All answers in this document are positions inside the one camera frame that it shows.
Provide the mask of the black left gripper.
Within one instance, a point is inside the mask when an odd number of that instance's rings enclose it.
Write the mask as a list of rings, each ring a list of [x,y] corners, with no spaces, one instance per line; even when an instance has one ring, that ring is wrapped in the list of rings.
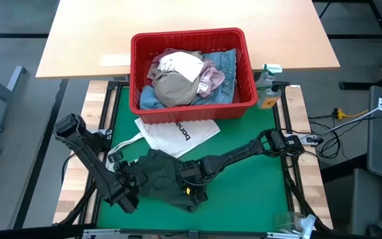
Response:
[[[122,151],[116,151],[107,155],[110,163],[115,160],[121,161],[117,163],[117,180],[120,182],[123,190],[140,190],[147,191],[147,174],[139,168],[138,164],[133,161],[129,163],[122,161],[124,158]]]

